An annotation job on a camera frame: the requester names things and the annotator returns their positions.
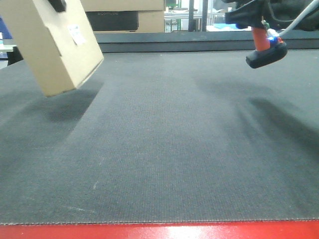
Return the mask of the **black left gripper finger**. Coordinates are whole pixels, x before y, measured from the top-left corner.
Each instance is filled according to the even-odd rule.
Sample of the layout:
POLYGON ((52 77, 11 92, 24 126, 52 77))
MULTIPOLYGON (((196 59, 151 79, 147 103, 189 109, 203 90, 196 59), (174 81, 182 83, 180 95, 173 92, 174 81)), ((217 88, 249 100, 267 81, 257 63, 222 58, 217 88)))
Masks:
POLYGON ((48 0, 56 12, 65 12, 67 8, 66 0, 48 0))

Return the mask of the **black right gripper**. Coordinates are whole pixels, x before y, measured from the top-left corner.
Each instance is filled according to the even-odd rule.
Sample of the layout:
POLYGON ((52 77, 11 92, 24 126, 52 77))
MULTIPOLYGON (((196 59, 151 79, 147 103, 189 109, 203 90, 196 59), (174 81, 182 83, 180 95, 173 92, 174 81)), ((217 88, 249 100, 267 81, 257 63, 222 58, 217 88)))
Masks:
POLYGON ((246 27, 263 28, 265 20, 272 29, 287 28, 311 3, 310 0, 227 0, 235 8, 225 14, 227 24, 236 24, 239 29, 246 27))

